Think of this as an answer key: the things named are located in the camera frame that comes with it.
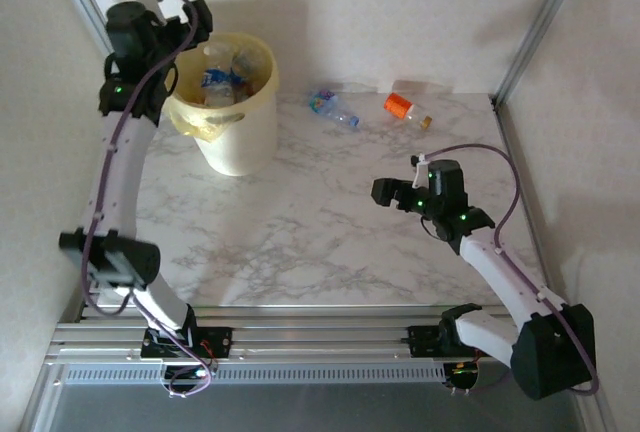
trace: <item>white marble table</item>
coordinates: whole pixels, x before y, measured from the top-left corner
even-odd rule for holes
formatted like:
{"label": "white marble table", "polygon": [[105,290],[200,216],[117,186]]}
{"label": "white marble table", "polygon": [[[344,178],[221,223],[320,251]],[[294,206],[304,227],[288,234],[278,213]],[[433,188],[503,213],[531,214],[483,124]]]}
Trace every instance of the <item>white marble table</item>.
{"label": "white marble table", "polygon": [[[161,122],[138,198],[138,237],[162,252],[181,298],[214,305],[499,304],[478,273],[431,239],[418,216],[377,206],[378,177],[413,178],[409,158],[464,143],[502,146],[481,94],[410,96],[433,117],[425,133],[383,110],[385,95],[345,94],[358,131],[314,115],[302,95],[279,96],[279,149],[258,174],[212,170],[194,140]],[[497,222],[513,194],[496,154],[463,151],[472,205]],[[504,238],[539,272],[523,210]]]}

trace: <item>marble surface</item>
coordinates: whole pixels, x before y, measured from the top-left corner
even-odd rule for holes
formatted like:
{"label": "marble surface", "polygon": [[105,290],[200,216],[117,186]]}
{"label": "marble surface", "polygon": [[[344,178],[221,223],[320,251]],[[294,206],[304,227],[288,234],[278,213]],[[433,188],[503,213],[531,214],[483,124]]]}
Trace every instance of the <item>marble surface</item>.
{"label": "marble surface", "polygon": [[[370,198],[376,178],[413,178],[412,154],[502,146],[488,97],[408,96],[433,117],[427,132],[384,111],[385,95],[343,97],[361,118],[357,131],[314,115],[302,95],[280,95],[276,157],[239,178],[212,170],[192,138],[161,122],[145,162],[138,237],[160,246],[168,283],[196,306],[498,304],[418,216]],[[513,194],[507,165],[484,151],[448,157],[462,165],[470,203],[497,222]],[[504,233],[540,273],[521,207]]]}

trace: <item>trash bin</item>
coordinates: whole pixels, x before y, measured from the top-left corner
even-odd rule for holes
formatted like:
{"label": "trash bin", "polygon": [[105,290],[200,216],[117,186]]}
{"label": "trash bin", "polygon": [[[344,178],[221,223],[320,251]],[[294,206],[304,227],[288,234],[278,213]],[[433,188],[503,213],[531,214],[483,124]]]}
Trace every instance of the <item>trash bin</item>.
{"label": "trash bin", "polygon": [[204,43],[176,58],[178,83],[163,111],[178,131],[195,138],[213,169],[232,176],[251,174],[266,167],[276,152],[278,66],[271,49],[256,37],[220,33],[211,38],[231,42],[238,48],[254,47],[264,53],[265,60],[254,84],[258,92],[229,107],[206,107],[200,86],[207,68]]}

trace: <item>blue bottle label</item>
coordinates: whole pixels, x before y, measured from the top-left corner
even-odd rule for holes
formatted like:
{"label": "blue bottle label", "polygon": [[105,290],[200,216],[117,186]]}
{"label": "blue bottle label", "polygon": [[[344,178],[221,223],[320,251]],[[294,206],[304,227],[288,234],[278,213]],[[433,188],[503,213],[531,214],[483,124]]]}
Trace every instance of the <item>blue bottle label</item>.
{"label": "blue bottle label", "polygon": [[231,76],[220,69],[207,69],[202,76],[200,87],[209,87],[212,84],[231,82]]}
{"label": "blue bottle label", "polygon": [[311,97],[311,101],[309,102],[309,107],[316,114],[320,112],[320,110],[325,106],[327,102],[329,102],[336,94],[331,92],[329,89],[319,90],[317,94]]}

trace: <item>white wall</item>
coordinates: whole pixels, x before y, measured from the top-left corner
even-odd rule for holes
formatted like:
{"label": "white wall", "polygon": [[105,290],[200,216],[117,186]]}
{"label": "white wall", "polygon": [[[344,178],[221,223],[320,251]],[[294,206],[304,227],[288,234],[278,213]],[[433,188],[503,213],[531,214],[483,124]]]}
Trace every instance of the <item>white wall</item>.
{"label": "white wall", "polygon": [[207,1],[218,30],[272,46],[285,90],[311,77],[381,91],[410,79],[484,93],[498,87],[541,0]]}
{"label": "white wall", "polygon": [[0,0],[0,430],[22,418],[78,271],[58,251],[96,164],[101,60],[70,0]]}
{"label": "white wall", "polygon": [[596,321],[620,431],[640,424],[640,0],[566,0],[509,102],[544,255]]}

